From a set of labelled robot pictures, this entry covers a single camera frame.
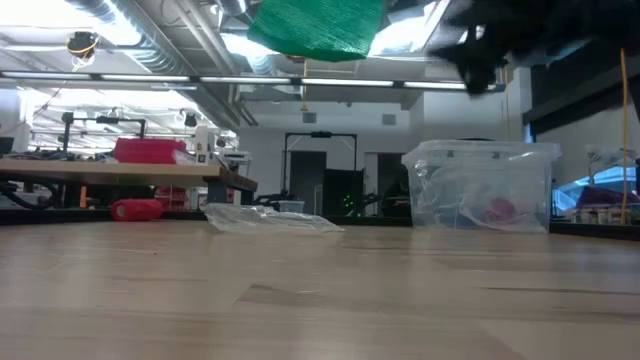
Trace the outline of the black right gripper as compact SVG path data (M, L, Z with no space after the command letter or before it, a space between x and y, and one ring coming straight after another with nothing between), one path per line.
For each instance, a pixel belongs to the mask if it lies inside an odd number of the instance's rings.
M502 56L484 55L557 55L586 42L589 25L590 0L472 0L467 44L444 45L430 54L458 60L467 93L483 94L503 65Z

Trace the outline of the green elastic bandage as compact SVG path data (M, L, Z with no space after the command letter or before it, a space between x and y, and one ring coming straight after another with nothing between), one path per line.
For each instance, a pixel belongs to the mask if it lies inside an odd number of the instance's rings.
M247 38L289 56L361 60L384 15L385 0L262 0Z

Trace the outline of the clear plastic bag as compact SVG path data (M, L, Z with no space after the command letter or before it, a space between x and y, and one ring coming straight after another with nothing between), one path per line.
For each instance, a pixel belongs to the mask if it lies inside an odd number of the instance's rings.
M279 212L262 205L209 203L204 208L208 222L223 232L243 234L329 233L344 229L317 216Z

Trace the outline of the dark pink bandage roll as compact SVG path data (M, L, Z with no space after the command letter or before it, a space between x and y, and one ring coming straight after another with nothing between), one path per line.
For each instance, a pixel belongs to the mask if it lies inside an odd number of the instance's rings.
M489 224L514 220L519 215L515 205L508 199L497 197L489 201L482 212L482 220Z

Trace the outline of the red bandage roll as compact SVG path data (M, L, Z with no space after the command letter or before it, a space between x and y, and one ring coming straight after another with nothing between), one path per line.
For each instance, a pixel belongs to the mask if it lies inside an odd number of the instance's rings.
M123 199L111 207L111 217L115 221L138 222L159 219L163 214L162 203L155 199Z

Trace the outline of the clear plastic storage bin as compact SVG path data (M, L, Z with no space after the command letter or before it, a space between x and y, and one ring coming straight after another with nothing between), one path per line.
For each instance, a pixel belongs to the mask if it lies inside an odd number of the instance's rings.
M430 140L402 156L412 224L430 230L546 233L551 218L553 143ZM510 200L519 215L489 224L489 201Z

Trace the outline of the black computer tower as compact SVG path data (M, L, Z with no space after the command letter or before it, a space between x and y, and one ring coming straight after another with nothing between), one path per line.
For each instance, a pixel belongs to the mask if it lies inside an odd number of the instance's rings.
M348 215L363 196L362 170L326 169L323 182L322 214Z

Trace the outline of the long ceiling light fixture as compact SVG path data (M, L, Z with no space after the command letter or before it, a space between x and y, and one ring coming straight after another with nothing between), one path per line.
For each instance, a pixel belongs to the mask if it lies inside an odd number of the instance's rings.
M94 82L133 82L133 83L177 83L177 84L226 84L226 85L291 85L291 86L327 86L327 87L366 87L407 90L464 91L466 86L460 82L370 80L308 77L251 77L251 76L214 76L214 75L153 75L153 74L101 74L76 72L37 72L0 70L0 78L12 80L45 81L94 81Z

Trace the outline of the white box with QR label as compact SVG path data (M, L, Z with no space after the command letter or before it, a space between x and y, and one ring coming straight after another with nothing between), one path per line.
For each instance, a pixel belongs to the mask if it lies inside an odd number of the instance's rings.
M194 145L196 163L199 165L215 165L216 133L207 126L198 126L195 130Z

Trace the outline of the red plastic bin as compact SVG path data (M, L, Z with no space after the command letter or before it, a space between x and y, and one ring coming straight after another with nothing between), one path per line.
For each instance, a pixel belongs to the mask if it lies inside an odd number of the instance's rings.
M113 150L113 157L119 163L175 164L174 153L186 151L186 144L182 141L119 138Z

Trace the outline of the wooden workbench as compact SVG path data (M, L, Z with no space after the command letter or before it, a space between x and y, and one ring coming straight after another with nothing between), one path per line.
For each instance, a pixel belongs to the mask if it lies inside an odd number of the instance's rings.
M51 196L42 204L31 204L6 189L6 182L40 184ZM255 181L219 165L0 159L0 193L23 208L42 211L62 205L66 185L205 187L209 203L226 203L233 189L241 193L243 205L253 201L258 188Z

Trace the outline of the black tubular gantry frame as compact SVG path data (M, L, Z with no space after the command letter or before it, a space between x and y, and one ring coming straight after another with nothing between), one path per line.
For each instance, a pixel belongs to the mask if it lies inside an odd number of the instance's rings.
M289 183L289 138L291 136L297 136L299 138L302 137L310 137L316 139L329 139L332 137L339 138L352 138L353 146L351 147L353 151L353 169L351 170L351 175L349 176L349 184L351 187L355 186L354 174L358 171L357 162L358 162L358 135L355 133L335 133L330 131L312 131L312 132L285 132L284 135L284 149L283 149L283 168L282 168L282 189L281 192L287 192L288 195L292 195L293 192L290 189Z

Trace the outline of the black aluminium rail frame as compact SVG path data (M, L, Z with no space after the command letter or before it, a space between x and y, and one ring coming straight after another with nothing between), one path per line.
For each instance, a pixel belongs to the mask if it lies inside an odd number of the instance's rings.
M336 225L410 227L409 218L344 217L330 216ZM111 221L109 210L54 209L31 211L25 209L0 209L0 226L58 223L83 223ZM640 243L640 226L574 224L552 221L549 230L553 234L616 239Z

